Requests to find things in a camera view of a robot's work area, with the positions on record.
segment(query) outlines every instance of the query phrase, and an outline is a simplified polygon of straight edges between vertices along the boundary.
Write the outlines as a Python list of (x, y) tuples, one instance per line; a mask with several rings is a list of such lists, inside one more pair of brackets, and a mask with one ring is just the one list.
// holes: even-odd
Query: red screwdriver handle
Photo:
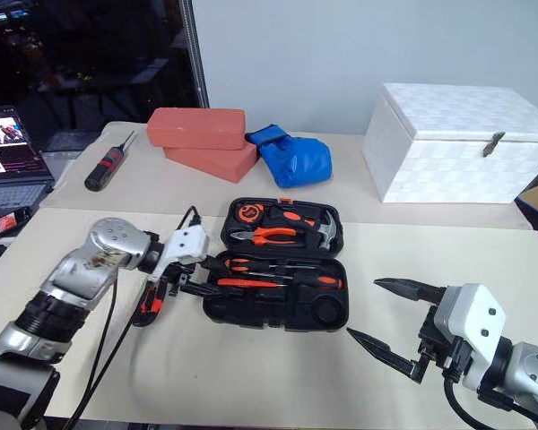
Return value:
[(247, 258), (228, 258), (225, 266), (232, 271), (269, 271), (271, 267), (268, 262), (252, 262)]
[(309, 224), (311, 227), (314, 227), (316, 222), (313, 219), (306, 219), (301, 217), (298, 213), (291, 212), (291, 211), (285, 211), (283, 213), (283, 217), (286, 219), (289, 219), (291, 221), (303, 221), (307, 224)]
[(280, 285), (275, 282), (268, 282), (265, 280), (251, 280), (251, 279), (233, 279), (233, 278), (221, 278), (217, 281), (217, 285), (225, 287), (239, 287), (239, 288), (277, 288)]
[(315, 276), (305, 273), (297, 273), (293, 277), (293, 282), (296, 284), (307, 284), (318, 289), (341, 289), (343, 282), (340, 279), (330, 276)]

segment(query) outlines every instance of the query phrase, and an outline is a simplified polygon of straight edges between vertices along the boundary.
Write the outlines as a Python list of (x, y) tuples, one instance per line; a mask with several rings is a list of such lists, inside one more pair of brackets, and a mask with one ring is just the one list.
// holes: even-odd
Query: foam block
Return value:
[(257, 147), (249, 142), (235, 151), (185, 148), (164, 148), (163, 151), (168, 159), (234, 183), (239, 182), (258, 159)]
[(203, 150), (240, 150), (245, 113), (239, 109), (159, 107), (147, 123), (153, 146)]

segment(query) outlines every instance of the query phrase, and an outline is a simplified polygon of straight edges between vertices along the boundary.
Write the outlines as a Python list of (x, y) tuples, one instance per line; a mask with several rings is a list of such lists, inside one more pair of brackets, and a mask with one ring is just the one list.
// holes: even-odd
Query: white storage box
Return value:
[(507, 88), (386, 83), (362, 152), (383, 202), (512, 202), (538, 174), (538, 108)]

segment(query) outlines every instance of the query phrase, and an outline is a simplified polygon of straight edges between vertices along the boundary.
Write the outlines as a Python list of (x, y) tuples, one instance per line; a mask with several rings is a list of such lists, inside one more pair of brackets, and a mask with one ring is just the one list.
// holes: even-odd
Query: cable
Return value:
[(538, 415), (534, 414), (531, 410), (522, 408), (520, 405), (517, 405), (516, 403), (512, 406), (512, 409), (518, 414), (524, 415), (526, 418), (532, 419), (532, 421), (538, 424)]
[(199, 213), (197, 212), (197, 209), (195, 208), (194, 205), (191, 205), (191, 206), (189, 206), (189, 209), (187, 210), (186, 214), (183, 216), (183, 218), (179, 222), (178, 228), (176, 228), (176, 230), (179, 230), (180, 228), (183, 227), (183, 225), (186, 223), (187, 217), (189, 216), (189, 214), (192, 211), (194, 213), (194, 217), (191, 220), (191, 222), (189, 223), (189, 226), (191, 227), (191, 226), (194, 226), (195, 224), (199, 224), (201, 222), (201, 217), (199, 216)]
[[(116, 279), (116, 283), (114, 285), (116, 286), (116, 289), (114, 291), (117, 291), (117, 279)], [(137, 303), (135, 309), (137, 309), (141, 305), (142, 300), (143, 300), (143, 294), (140, 297), (140, 299), (138, 300), (138, 303)], [(89, 388), (86, 388), (86, 391), (83, 393), (82, 399), (80, 400), (80, 403), (76, 407), (74, 413), (66, 421), (65, 426), (64, 426), (64, 430), (72, 430), (75, 427), (75, 425), (78, 424), (78, 420), (82, 416), (82, 413), (86, 409), (86, 406), (88, 406), (88, 403), (90, 402), (91, 396), (93, 396), (93, 393), (98, 388), (98, 385), (100, 385), (101, 379), (104, 377), (104, 374), (108, 370), (109, 365), (111, 364), (112, 360), (114, 359), (114, 356), (116, 355), (117, 351), (119, 350), (119, 347), (121, 347), (122, 342), (126, 338), (127, 332), (129, 331), (130, 327), (132, 326), (132, 322), (134, 320), (134, 315), (135, 315), (135, 311), (130, 316), (129, 320), (127, 321), (126, 327), (123, 329), (122, 333), (119, 335), (119, 339), (117, 340), (116, 345), (114, 346), (114, 348), (109, 353), (108, 359), (104, 363), (104, 366), (101, 368), (100, 374), (98, 374), (98, 377), (96, 378), (95, 382), (93, 382), (91, 384), (91, 378), (95, 373), (94, 366), (97, 367), (97, 365), (98, 365), (98, 363), (96, 363), (96, 360), (94, 360), (94, 365), (92, 366), (91, 373), (90, 373), (90, 380), (88, 381), (88, 387)], [(104, 333), (102, 333), (102, 339), (100, 339), (100, 345), (98, 346), (98, 354), (96, 354), (96, 358), (97, 358), (98, 361), (100, 359), (99, 355), (101, 355), (101, 349), (102, 349), (102, 342), (101, 341), (102, 340), (105, 340)]]
[(488, 427), (480, 421), (474, 419), (466, 412), (460, 403), (456, 400), (455, 391), (453, 390), (454, 381), (450, 377), (445, 377), (445, 396), (447, 397), (448, 404), (454, 410), (454, 412), (462, 419), (467, 425), (477, 430), (494, 430), (492, 427)]
[(98, 345), (98, 352), (96, 352), (96, 357), (93, 360), (93, 365), (91, 365), (90, 378), (88, 379), (88, 384), (86, 385), (86, 389), (83, 392), (83, 397), (85, 397), (86, 393), (90, 390), (91, 385), (93, 384), (93, 378), (96, 374), (96, 370), (98, 370), (98, 363), (100, 362), (101, 351), (103, 350), (104, 343), (106, 342), (106, 336), (108, 335), (109, 323), (111, 321), (111, 316), (114, 313), (114, 307), (116, 306), (116, 297), (117, 297), (117, 277), (116, 277), (116, 280), (114, 281), (114, 287), (112, 289), (111, 305), (109, 306), (108, 317), (106, 318), (106, 323), (104, 324), (104, 330), (101, 333), (100, 344)]
[(109, 353), (109, 357), (106, 360), (106, 363), (104, 364), (104, 366), (101, 368), (100, 374), (96, 378), (96, 381), (93, 383), (91, 388), (87, 392), (84, 393), (84, 395), (82, 397), (82, 401), (80, 401), (80, 404), (75, 409), (75, 412), (72, 414), (70, 419), (65, 423), (64, 430), (71, 430), (78, 423), (78, 420), (80, 419), (80, 417), (82, 416), (82, 413), (86, 409), (86, 406), (88, 406), (88, 403), (90, 402), (91, 396), (93, 396), (93, 393), (98, 388), (98, 385), (100, 385), (101, 379), (104, 377), (104, 374), (108, 370), (109, 365), (111, 364), (112, 360), (114, 359), (114, 356), (116, 355), (117, 351), (119, 350), (119, 347), (121, 347), (122, 342), (126, 338), (127, 332), (129, 331), (130, 327), (132, 326), (133, 318), (134, 318), (134, 316), (132, 315), (130, 317), (129, 321), (127, 322), (126, 327), (122, 331), (122, 334), (120, 334), (119, 339), (117, 340), (116, 346), (114, 346), (114, 348)]

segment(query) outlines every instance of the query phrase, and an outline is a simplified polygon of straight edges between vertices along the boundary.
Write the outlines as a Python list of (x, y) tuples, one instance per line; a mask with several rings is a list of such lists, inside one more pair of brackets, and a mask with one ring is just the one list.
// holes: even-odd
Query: open tool case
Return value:
[[(347, 277), (343, 265), (334, 259), (343, 249), (343, 227), (335, 208), (313, 202), (240, 198), (231, 203), (221, 240), (228, 251), (216, 258), (230, 268), (230, 275), (210, 271), (207, 281), (229, 282), (230, 293), (204, 298), (210, 318), (252, 327), (283, 325), (299, 331), (333, 331), (346, 324)], [(261, 284), (259, 288), (230, 287), (242, 280)]]

